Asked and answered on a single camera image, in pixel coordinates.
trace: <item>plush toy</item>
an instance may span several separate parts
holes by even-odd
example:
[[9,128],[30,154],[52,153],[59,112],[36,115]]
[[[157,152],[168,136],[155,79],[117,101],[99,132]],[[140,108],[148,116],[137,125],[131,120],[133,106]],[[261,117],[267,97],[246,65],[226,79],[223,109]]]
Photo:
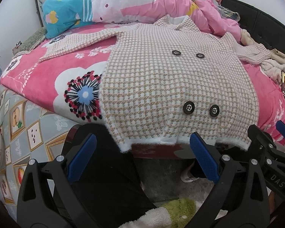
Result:
[[149,210],[136,221],[119,228],[184,228],[196,213],[195,201],[179,199]]

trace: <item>coat button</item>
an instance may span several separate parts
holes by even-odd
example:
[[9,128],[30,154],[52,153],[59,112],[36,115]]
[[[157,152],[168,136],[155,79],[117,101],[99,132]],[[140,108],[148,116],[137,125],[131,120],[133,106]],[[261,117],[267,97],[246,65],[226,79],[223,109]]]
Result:
[[197,53],[197,54],[196,54],[196,57],[197,57],[197,58],[200,58],[200,59],[203,59],[203,58],[205,58],[205,55],[202,54],[202,53]]
[[183,111],[185,114],[187,115],[192,114],[194,112],[194,109],[195,109],[195,105],[193,102],[187,101],[186,103],[184,103]]
[[214,104],[209,109],[210,116],[217,117],[219,115],[219,106]]
[[181,55],[181,52],[178,51],[178,50],[173,50],[173,51],[172,51],[172,54],[173,54],[173,55]]

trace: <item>headboard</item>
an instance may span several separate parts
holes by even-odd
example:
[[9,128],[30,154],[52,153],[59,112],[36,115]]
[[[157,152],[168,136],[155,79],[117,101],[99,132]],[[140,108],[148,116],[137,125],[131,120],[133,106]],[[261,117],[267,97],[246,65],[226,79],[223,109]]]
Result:
[[285,26],[263,11],[238,0],[222,0],[221,5],[241,16],[239,25],[267,49],[277,49],[285,54]]

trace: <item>black headboard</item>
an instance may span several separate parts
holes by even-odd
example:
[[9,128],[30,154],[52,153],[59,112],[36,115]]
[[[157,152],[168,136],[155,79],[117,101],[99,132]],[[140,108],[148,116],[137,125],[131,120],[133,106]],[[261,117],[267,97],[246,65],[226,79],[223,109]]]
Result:
[[241,16],[239,25],[267,49],[277,49],[285,54],[285,26],[263,11],[238,0],[222,0],[221,5]]

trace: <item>black pants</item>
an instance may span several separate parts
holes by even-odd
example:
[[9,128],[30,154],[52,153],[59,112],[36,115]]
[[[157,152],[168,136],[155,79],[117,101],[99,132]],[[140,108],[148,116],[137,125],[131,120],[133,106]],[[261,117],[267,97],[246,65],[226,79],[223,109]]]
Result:
[[82,205],[103,228],[117,228],[156,208],[140,187],[131,154],[122,154],[107,129],[87,124],[74,140],[87,132],[96,135],[97,147],[79,181],[72,188]]

